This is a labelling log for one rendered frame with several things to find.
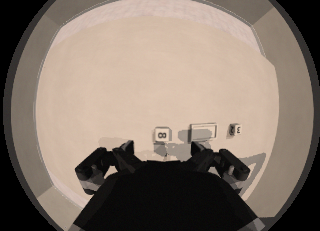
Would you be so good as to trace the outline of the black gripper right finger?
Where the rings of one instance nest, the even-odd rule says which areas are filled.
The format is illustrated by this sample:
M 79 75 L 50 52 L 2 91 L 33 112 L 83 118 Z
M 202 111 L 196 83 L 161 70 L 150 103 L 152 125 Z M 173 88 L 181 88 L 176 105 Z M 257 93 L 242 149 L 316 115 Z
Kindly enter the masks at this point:
M 176 170 L 199 171 L 201 168 L 208 171 L 210 167 L 215 167 L 220 177 L 239 194 L 249 176 L 250 169 L 227 149 L 213 152 L 212 149 L 205 149 L 202 146 L 197 141 L 192 141 L 192 157 L 177 165 Z

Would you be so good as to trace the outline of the small beige cube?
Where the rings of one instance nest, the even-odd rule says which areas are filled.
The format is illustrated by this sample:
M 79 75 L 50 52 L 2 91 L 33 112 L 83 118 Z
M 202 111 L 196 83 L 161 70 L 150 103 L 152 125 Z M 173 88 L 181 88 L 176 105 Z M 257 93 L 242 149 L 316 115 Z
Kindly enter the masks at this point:
M 242 131 L 242 124 L 238 124 L 238 123 L 230 124 L 229 134 L 234 136 L 241 135 L 241 131 Z
M 168 142 L 169 141 L 169 128 L 168 127 L 156 127 L 155 141 L 156 142 Z

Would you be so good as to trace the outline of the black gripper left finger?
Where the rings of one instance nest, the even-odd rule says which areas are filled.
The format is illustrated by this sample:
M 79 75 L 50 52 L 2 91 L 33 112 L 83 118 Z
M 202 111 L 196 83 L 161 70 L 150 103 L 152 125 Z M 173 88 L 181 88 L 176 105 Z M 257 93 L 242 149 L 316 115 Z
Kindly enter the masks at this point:
M 113 148 L 112 151 L 99 147 L 75 168 L 76 175 L 86 194 L 95 194 L 104 183 L 104 176 L 110 166 L 115 166 L 117 171 L 127 167 L 131 173 L 154 171 L 151 164 L 141 161 L 134 155 L 133 140 L 128 140 L 120 147 Z

